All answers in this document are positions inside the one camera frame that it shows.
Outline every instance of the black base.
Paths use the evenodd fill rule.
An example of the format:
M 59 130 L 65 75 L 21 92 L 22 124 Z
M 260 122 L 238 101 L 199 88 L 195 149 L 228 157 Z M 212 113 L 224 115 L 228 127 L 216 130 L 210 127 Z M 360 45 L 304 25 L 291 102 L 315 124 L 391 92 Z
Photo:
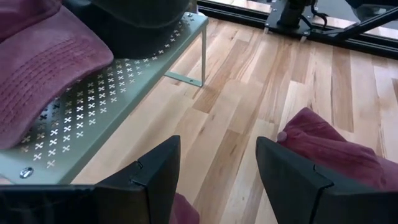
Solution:
M 280 15 L 280 11 L 274 11 L 269 14 L 209 0 L 198 0 L 198 8 L 206 16 L 260 29 L 265 29 L 267 23 L 270 25 L 274 23 L 273 14 L 275 14 L 275 17 Z M 305 35 L 304 33 L 298 35 L 297 30 L 281 29 L 278 26 L 269 26 L 268 28 L 272 32 L 291 37 L 302 37 Z M 340 28 L 331 26 L 326 26 L 322 30 L 321 25 L 312 24 L 312 31 L 307 35 L 307 39 L 382 57 L 398 59 L 398 40 L 396 39 L 371 34 L 357 34 L 348 39 L 341 39 L 330 35 L 341 31 Z

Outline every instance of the maroon cap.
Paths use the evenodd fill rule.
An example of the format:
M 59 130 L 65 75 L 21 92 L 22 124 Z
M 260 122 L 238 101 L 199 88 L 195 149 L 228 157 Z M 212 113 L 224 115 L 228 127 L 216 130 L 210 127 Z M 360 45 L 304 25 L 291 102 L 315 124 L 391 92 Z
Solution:
M 187 199 L 175 193 L 170 224 L 199 224 L 199 213 L 192 207 Z
M 346 141 L 308 108 L 298 112 L 278 134 L 278 143 L 318 165 L 379 190 L 398 190 L 398 164 L 368 147 Z
M 112 60 L 60 0 L 1 0 L 0 149 L 17 144 L 66 88 Z

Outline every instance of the black object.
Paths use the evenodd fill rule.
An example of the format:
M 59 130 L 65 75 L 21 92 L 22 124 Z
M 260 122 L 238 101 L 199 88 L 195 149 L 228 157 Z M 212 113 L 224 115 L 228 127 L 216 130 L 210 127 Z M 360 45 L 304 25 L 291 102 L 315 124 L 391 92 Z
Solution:
M 169 223 L 180 170 L 172 136 L 96 185 L 0 185 L 0 223 Z
M 256 159 L 279 224 L 398 223 L 398 192 L 379 192 L 265 137 Z
M 238 6 L 231 6 L 228 4 L 213 2 L 210 0 L 198 0 L 198 8 L 200 12 L 216 19 L 236 22 L 239 24 L 257 27 L 260 29 L 269 28 L 270 31 L 278 34 L 299 38 L 306 37 L 308 40 L 314 40 L 324 44 L 331 44 L 338 47 L 344 47 L 347 49 L 357 50 L 382 57 L 398 59 L 398 40 L 362 33 L 372 29 L 375 24 L 379 26 L 379 16 L 374 17 L 368 21 L 364 21 L 367 25 L 365 25 L 365 27 L 362 26 L 360 29 L 357 28 L 356 32 L 351 33 L 349 37 L 336 38 L 335 35 L 340 32 L 351 31 L 331 26 L 323 27 L 322 25 L 314 23 L 311 24 L 311 32 L 309 32 L 309 34 L 304 34 L 304 32 L 306 32 L 305 30 L 303 30 L 302 34 L 298 34 L 296 32 L 296 29 L 288 29 L 286 27 L 278 26 L 277 22 L 280 18 L 281 12 L 283 11 L 287 0 L 280 0 L 277 2 L 272 3 L 272 7 L 274 7 L 275 4 L 275 8 L 277 10 L 271 11 L 270 14 L 255 11 L 252 9 L 245 9 Z M 370 22 L 370 24 L 368 23 L 369 21 L 373 20 L 376 20 L 378 22 Z
M 64 0 L 63 5 L 112 50 L 115 58 L 154 56 L 190 0 Z

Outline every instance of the light green bench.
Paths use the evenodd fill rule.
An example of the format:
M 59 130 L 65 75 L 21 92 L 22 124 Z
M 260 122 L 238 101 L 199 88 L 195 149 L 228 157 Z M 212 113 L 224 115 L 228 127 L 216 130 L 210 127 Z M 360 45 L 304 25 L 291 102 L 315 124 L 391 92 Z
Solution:
M 18 146 L 0 151 L 0 174 L 15 184 L 69 184 L 163 75 L 202 86 L 207 24 L 206 17 L 185 13 L 157 55 L 117 59 L 74 85 L 48 105 Z M 201 80 L 168 72 L 200 33 Z

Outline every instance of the cap brim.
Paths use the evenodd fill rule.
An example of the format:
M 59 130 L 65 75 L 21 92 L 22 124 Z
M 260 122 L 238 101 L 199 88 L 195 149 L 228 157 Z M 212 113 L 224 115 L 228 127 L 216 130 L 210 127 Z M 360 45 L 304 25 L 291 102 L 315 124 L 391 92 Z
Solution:
M 16 145 L 56 96 L 112 60 L 103 41 L 63 6 L 2 42 L 0 149 Z

